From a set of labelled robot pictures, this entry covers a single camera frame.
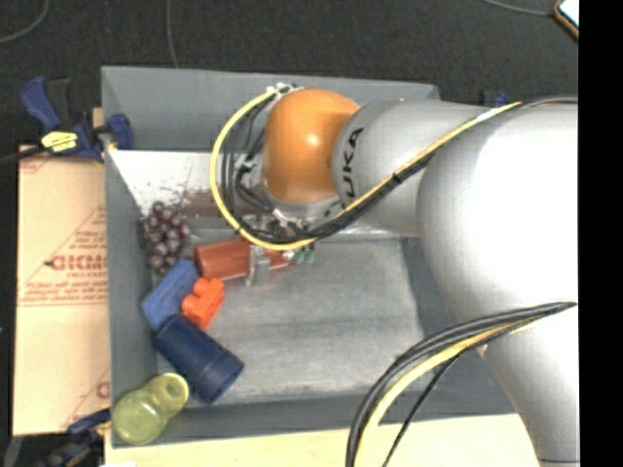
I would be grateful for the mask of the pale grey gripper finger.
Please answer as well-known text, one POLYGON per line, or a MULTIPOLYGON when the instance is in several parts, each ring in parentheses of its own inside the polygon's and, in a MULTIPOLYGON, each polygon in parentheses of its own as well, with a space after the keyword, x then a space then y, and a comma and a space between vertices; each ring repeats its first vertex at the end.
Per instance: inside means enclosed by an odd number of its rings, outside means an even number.
POLYGON ((262 248, 251 248, 249 252, 249 272, 246 277, 247 286, 262 286, 268 282, 270 258, 262 248))

